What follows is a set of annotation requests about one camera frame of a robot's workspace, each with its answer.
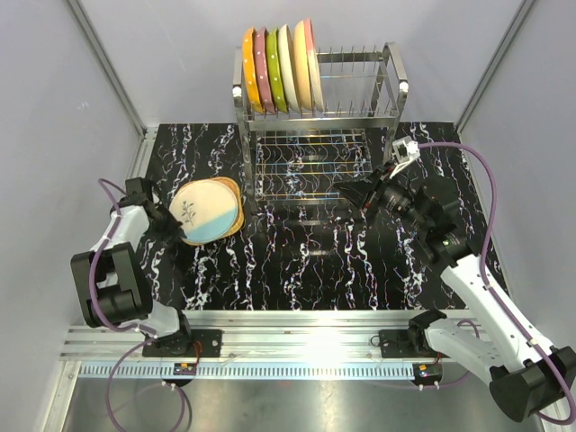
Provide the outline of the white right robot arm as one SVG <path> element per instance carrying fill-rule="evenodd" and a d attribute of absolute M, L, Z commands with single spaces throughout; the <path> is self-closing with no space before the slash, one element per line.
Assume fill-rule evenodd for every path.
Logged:
<path fill-rule="evenodd" d="M 489 387 L 500 410 L 516 422 L 572 397 L 574 350 L 555 347 L 488 275 L 478 244 L 459 221 L 453 180 L 432 175 L 410 190 L 385 168 L 333 187 L 366 217 L 385 210 L 405 222 L 424 264 L 464 301 L 489 337 L 484 342 L 442 311 L 429 310 L 409 321 L 405 340 L 412 354 L 454 359 Z"/>

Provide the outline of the cream plate with drawing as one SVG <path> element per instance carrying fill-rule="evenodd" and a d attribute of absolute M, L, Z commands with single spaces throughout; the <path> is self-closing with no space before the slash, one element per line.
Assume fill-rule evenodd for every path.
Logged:
<path fill-rule="evenodd" d="M 283 90 L 289 108 L 294 112 L 301 110 L 300 99 L 294 81 L 293 40 L 287 24 L 283 25 L 277 35 L 278 53 L 283 80 Z"/>

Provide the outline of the orange dotted plate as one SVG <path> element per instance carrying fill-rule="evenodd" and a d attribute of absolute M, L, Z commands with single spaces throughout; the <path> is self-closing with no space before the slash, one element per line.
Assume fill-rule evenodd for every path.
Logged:
<path fill-rule="evenodd" d="M 257 86 L 256 63 L 254 58 L 255 34 L 255 28 L 249 27 L 242 37 L 242 65 L 247 89 L 247 98 L 250 106 L 255 112 L 264 114 L 265 109 L 261 102 Z"/>

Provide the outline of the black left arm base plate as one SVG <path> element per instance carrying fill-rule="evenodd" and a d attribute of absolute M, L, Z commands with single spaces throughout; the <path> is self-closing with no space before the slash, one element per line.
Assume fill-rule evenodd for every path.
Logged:
<path fill-rule="evenodd" d="M 189 334 L 176 333 L 142 348 L 144 357 L 219 358 L 222 331 L 220 329 L 192 329 Z"/>

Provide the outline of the tan plate with bear drawing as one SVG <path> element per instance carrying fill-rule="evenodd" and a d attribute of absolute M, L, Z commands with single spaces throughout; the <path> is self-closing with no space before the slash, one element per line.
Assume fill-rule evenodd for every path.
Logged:
<path fill-rule="evenodd" d="M 308 51 L 306 45 L 304 21 L 300 21 L 294 28 L 293 55 L 296 69 L 296 86 L 304 110 L 312 110 L 311 81 L 308 65 Z"/>

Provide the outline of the pink and cream plate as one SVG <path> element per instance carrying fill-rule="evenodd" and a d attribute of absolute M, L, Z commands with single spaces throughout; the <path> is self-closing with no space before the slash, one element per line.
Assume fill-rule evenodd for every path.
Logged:
<path fill-rule="evenodd" d="M 315 47 L 314 32 L 310 18 L 304 21 L 304 35 L 310 75 L 311 98 L 314 102 L 315 110 L 319 113 L 323 113 L 325 106 L 320 78 L 320 65 Z"/>

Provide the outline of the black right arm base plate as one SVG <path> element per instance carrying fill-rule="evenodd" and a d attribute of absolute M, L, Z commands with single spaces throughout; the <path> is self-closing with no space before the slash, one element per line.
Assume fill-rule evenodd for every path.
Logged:
<path fill-rule="evenodd" d="M 424 344 L 416 330 L 381 329 L 378 339 L 383 358 L 434 358 L 437 355 Z"/>

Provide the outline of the pink dotted plate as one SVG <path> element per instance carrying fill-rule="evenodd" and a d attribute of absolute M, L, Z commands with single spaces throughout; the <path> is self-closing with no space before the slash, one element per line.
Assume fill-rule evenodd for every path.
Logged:
<path fill-rule="evenodd" d="M 256 31 L 254 38 L 254 59 L 256 66 L 256 81 L 259 97 L 265 113 L 276 113 L 275 102 L 269 82 L 266 60 L 267 29 L 262 27 Z"/>

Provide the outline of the yellow-green dotted plate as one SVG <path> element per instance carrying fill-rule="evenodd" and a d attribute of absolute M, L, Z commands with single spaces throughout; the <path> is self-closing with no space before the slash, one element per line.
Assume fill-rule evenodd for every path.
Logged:
<path fill-rule="evenodd" d="M 275 108 L 278 112 L 288 113 L 289 106 L 284 94 L 282 71 L 278 49 L 278 29 L 274 28 L 266 35 L 266 61 L 269 84 L 274 99 Z"/>

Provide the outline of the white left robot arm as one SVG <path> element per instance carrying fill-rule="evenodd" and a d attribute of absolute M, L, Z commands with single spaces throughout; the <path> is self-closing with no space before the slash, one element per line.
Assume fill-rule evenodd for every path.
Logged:
<path fill-rule="evenodd" d="M 85 324 L 114 332 L 138 331 L 151 345 L 174 357 L 188 355 L 194 336 L 184 313 L 155 301 L 136 249 L 151 233 L 163 240 L 184 237 L 182 223 L 156 196 L 155 185 L 143 177 L 125 182 L 123 197 L 112 200 L 105 233 L 70 266 Z"/>

